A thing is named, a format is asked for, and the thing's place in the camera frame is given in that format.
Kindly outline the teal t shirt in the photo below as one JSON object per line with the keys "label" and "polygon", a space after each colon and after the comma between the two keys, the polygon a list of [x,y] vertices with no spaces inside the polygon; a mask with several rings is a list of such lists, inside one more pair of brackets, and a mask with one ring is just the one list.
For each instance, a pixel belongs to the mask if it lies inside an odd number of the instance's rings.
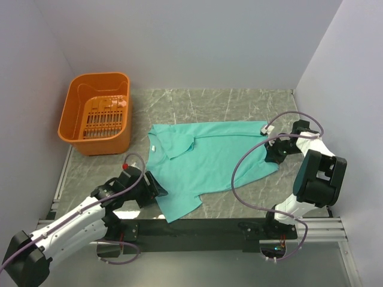
{"label": "teal t shirt", "polygon": [[157,198],[168,223],[197,209],[200,195],[241,187],[278,171],[265,162],[259,147],[241,164],[242,156],[265,137],[264,121],[155,124],[148,132],[149,170],[168,192]]}

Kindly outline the orange plastic basket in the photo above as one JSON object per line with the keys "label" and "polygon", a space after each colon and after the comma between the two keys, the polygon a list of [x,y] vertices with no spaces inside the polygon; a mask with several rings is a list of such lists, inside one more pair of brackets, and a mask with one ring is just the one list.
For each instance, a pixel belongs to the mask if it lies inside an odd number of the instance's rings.
{"label": "orange plastic basket", "polygon": [[69,86],[57,133],[82,155],[122,154],[130,145],[132,108],[126,74],[82,74]]}

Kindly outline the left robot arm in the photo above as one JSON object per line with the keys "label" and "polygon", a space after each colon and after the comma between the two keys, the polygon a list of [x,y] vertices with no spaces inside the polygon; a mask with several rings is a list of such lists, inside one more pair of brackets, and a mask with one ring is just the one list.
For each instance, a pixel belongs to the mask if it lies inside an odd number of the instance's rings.
{"label": "left robot arm", "polygon": [[118,177],[96,187],[77,207],[32,233],[15,234],[5,253],[1,271],[6,271],[17,286],[40,286],[50,270],[63,259],[91,242],[128,246],[140,255],[134,244],[138,224],[124,224],[114,213],[127,201],[140,208],[168,192],[151,172],[123,165]]}

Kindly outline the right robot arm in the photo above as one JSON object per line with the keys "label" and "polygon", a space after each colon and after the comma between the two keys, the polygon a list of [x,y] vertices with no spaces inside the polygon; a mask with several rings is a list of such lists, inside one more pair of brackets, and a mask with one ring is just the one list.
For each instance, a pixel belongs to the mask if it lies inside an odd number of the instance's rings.
{"label": "right robot arm", "polygon": [[265,144],[268,163],[281,164],[292,154],[304,156],[292,194],[272,208],[275,213],[266,214],[263,233],[271,239],[290,232],[295,219],[309,211],[333,206],[339,198],[347,167],[347,160],[332,153],[319,133],[310,129],[308,121],[294,122],[291,132],[299,137]]}

